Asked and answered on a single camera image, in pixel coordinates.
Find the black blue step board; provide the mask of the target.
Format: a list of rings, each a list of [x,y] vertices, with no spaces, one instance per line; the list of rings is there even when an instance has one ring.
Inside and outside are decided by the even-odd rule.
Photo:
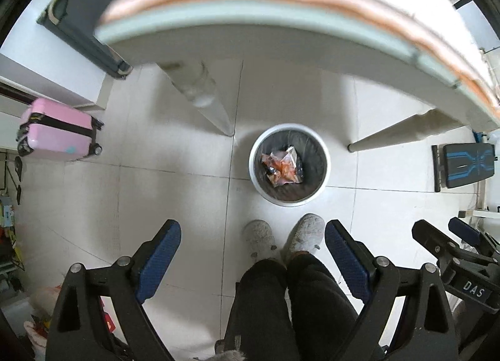
[[[434,190],[459,188],[495,174],[497,156],[489,143],[432,145]]]

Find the grey slipper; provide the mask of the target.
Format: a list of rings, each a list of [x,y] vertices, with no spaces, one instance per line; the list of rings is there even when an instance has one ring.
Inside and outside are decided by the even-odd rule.
[[[243,229],[243,238],[247,243],[253,263],[261,260],[278,260],[280,258],[273,231],[266,221],[250,221]]]
[[[295,256],[301,254],[316,254],[320,250],[324,233],[325,220],[321,216],[313,213],[302,216],[293,227],[283,248],[284,262],[288,264]]]

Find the orange plastic bag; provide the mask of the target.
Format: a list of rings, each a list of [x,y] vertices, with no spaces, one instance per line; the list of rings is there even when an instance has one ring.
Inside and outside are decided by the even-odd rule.
[[[292,145],[284,151],[262,154],[260,162],[273,188],[303,182],[302,160]]]

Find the right grey slipper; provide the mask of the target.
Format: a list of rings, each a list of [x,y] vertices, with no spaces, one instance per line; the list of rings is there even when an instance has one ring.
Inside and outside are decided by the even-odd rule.
[[[293,227],[283,248],[284,262],[288,264],[295,256],[301,254],[316,254],[320,250],[324,233],[325,220],[321,216],[313,213],[302,216]]]

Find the white trash bin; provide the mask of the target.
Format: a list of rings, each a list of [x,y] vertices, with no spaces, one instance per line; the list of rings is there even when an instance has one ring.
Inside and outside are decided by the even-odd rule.
[[[264,131],[248,157],[257,192],[281,207],[305,205],[326,187],[331,175],[328,148],[313,129],[284,123]]]

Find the dark folded cot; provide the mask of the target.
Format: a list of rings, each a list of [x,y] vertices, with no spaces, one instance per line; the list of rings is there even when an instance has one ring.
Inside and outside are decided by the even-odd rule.
[[[132,67],[94,35],[100,17],[111,1],[51,0],[37,23],[108,75],[124,79],[130,74]]]

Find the pink suitcase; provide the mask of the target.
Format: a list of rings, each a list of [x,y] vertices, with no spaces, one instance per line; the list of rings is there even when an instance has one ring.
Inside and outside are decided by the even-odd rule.
[[[97,133],[103,123],[84,111],[57,101],[38,98],[20,119],[16,135],[22,157],[78,161],[101,155]]]

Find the patterned tablecloth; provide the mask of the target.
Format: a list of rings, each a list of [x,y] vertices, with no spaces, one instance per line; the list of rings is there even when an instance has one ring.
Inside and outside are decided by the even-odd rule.
[[[499,89],[457,13],[437,26],[381,0],[113,0],[96,37],[132,65],[250,57],[386,84],[479,131]]]

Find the left grey slipper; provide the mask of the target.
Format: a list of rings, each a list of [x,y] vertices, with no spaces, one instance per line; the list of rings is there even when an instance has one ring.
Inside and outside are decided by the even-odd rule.
[[[278,260],[280,258],[273,231],[266,221],[250,221],[243,229],[243,238],[247,243],[253,263],[261,260]]]

